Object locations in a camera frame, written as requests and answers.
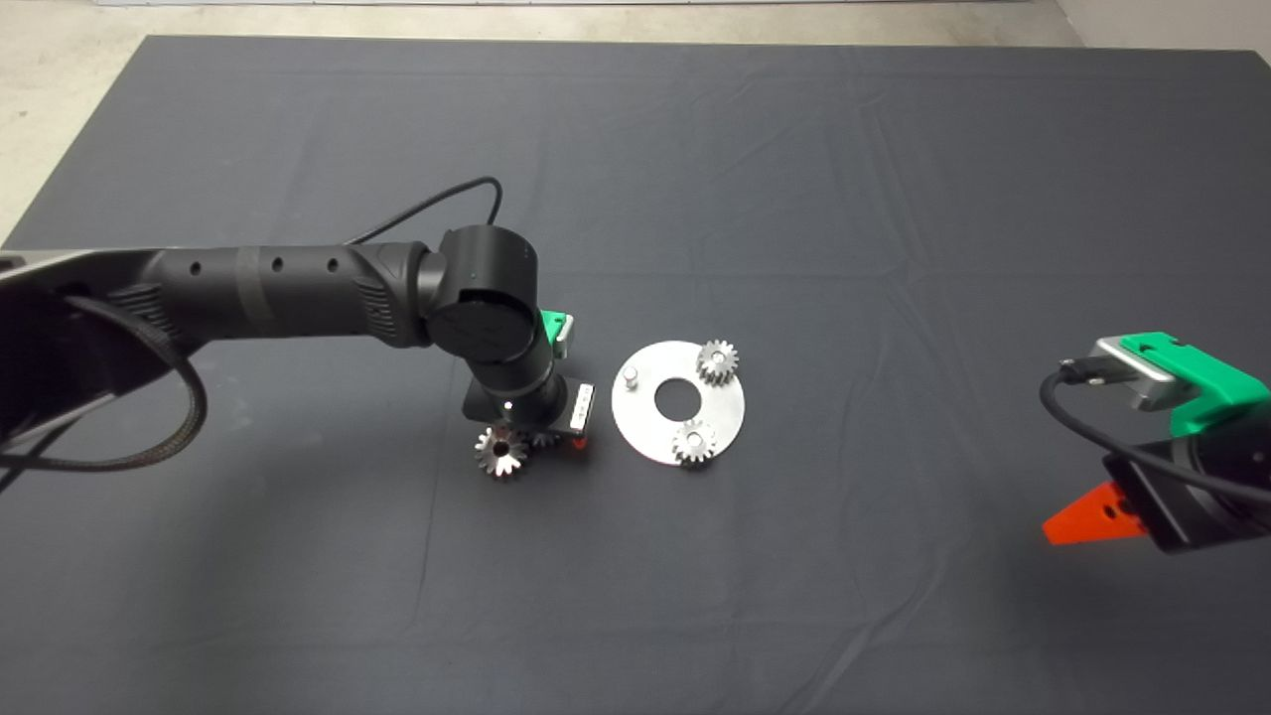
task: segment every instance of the concrete floor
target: concrete floor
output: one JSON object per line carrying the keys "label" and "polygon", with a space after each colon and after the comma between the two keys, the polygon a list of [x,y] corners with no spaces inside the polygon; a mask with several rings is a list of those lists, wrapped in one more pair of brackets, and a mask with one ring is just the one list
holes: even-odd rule
{"label": "concrete floor", "polygon": [[0,0],[0,236],[146,34],[1080,46],[1055,0],[697,6],[164,6]]}

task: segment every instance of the cable connector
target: cable connector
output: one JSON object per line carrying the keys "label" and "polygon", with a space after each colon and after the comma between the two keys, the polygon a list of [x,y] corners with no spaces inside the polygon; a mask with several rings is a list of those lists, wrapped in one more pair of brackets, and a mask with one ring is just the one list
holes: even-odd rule
{"label": "cable connector", "polygon": [[1069,357],[1059,363],[1060,381],[1064,385],[1104,385],[1127,384],[1139,378],[1139,373],[1111,354],[1092,354],[1089,357]]}

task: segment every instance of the metal plate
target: metal plate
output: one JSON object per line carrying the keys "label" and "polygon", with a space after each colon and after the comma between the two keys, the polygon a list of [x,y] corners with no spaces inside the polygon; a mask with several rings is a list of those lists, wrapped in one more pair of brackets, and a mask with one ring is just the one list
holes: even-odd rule
{"label": "metal plate", "polygon": [[[681,380],[698,389],[702,408],[691,419],[709,424],[716,432],[716,453],[732,444],[741,432],[746,415],[746,396],[741,381],[733,376],[726,385],[713,387],[698,377],[697,361],[702,345],[683,339],[655,342],[628,357],[614,376],[611,405],[614,423],[636,452],[661,465],[677,466],[671,441],[683,423],[670,420],[657,409],[657,389],[667,381]],[[623,377],[636,370],[636,387],[628,390]]]}

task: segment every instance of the spur gear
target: spur gear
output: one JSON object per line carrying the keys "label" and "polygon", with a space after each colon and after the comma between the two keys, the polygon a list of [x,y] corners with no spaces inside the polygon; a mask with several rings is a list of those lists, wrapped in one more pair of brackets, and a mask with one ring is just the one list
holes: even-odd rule
{"label": "spur gear", "polygon": [[737,372],[737,348],[724,339],[709,339],[698,352],[698,376],[707,385],[721,386]]}
{"label": "spur gear", "polygon": [[496,481],[515,479],[529,457],[525,436],[506,427],[492,425],[477,438],[474,447],[477,464]]}
{"label": "spur gear", "polygon": [[710,425],[702,420],[688,420],[671,441],[675,460],[685,467],[704,465],[716,456],[716,436]]}

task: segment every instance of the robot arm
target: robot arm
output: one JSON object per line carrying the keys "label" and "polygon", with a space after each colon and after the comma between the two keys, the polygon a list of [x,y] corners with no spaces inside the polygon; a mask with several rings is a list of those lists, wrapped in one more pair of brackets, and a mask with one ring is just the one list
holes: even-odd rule
{"label": "robot arm", "polygon": [[586,437],[590,386],[555,371],[572,317],[540,311],[538,255],[493,225],[422,243],[0,251],[0,448],[167,375],[153,349],[67,296],[109,304],[184,356],[214,339],[372,335],[468,364],[464,415]]}
{"label": "robot arm", "polygon": [[[1055,389],[1124,386],[1130,406],[1171,410],[1172,439],[1129,446],[1069,414]],[[1271,535],[1271,391],[1166,333],[1101,338],[1041,390],[1064,427],[1108,451],[1111,481],[1045,525],[1051,544],[1149,536],[1166,552]]]}

